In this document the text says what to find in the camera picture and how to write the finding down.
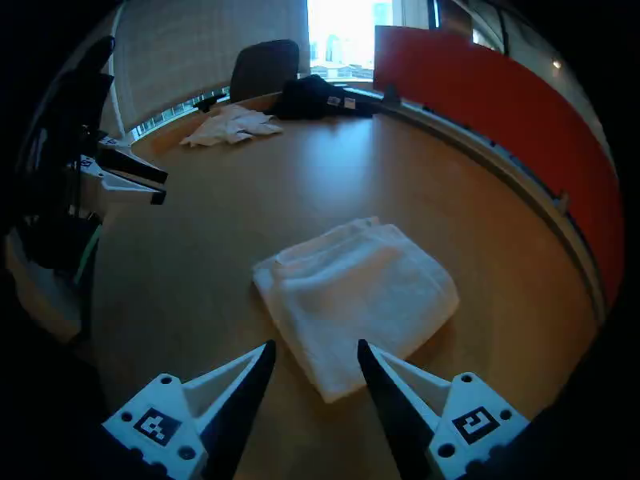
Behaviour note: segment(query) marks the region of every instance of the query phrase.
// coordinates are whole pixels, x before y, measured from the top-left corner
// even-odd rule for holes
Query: white towel
[[[247,110],[240,105],[228,105],[220,113],[209,117],[198,129],[180,141],[190,144],[212,146],[220,142],[236,143],[253,138],[253,135],[271,135],[282,132],[282,128],[267,123],[273,115]]]
[[[325,402],[365,384],[360,338],[406,358],[458,307],[446,270],[377,218],[283,250],[254,267],[254,282]]]

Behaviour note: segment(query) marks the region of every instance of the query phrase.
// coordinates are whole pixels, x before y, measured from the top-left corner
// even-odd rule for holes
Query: window blind
[[[136,0],[116,30],[115,92],[125,131],[154,114],[228,86],[240,51],[289,38],[310,70],[306,0]]]

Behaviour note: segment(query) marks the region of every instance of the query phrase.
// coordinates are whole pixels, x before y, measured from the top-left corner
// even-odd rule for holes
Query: window
[[[164,125],[165,123],[168,123],[173,118],[178,118],[185,114],[188,114],[189,112],[192,112],[194,110],[194,105],[196,103],[200,102],[201,100],[204,100],[205,98],[211,98],[217,94],[228,95],[229,87],[226,86],[225,88],[221,88],[219,90],[198,95],[197,97],[190,98],[186,102],[179,103],[176,106],[172,106],[171,108],[166,109],[162,113],[155,115],[153,118],[150,118],[149,120],[146,120],[145,122],[142,122],[140,125],[136,126],[134,128],[134,136],[137,136],[137,138],[140,138],[144,134],[148,134],[150,130],[153,130],[159,127],[160,125]]]
[[[492,50],[499,51],[499,48],[497,48],[496,45],[490,42],[489,39],[485,35],[483,35],[480,30],[476,30],[475,28],[473,32],[473,40],[474,40],[474,43],[478,45],[482,45],[482,46],[485,46],[486,48],[491,48]]]
[[[374,26],[393,25],[399,1],[307,0],[311,73],[329,81],[370,82]]]

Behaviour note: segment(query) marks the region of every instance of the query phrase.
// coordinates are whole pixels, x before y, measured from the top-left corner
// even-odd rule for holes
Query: white robot part
[[[109,204],[115,202],[162,204],[166,196],[164,190],[155,189],[134,182],[107,170],[85,155],[80,160],[82,174],[81,208],[96,212],[104,218]]]
[[[181,383],[161,374],[102,424],[125,448],[175,480],[200,478],[209,454],[201,435],[229,400],[268,343]]]
[[[425,452],[437,478],[460,478],[510,443],[529,424],[479,376],[452,382],[369,344],[386,375],[434,433]]]

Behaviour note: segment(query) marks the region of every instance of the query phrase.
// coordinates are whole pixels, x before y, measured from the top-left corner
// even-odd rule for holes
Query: table surface
[[[451,274],[457,313],[409,360],[473,371],[531,418],[594,337],[562,245],[508,186],[399,120],[278,122],[237,145],[134,151],[169,172],[162,206],[114,208],[94,283],[94,349],[113,410],[274,338],[278,359],[236,478],[397,478],[366,389],[325,404],[274,327],[251,267],[353,218],[398,226]]]

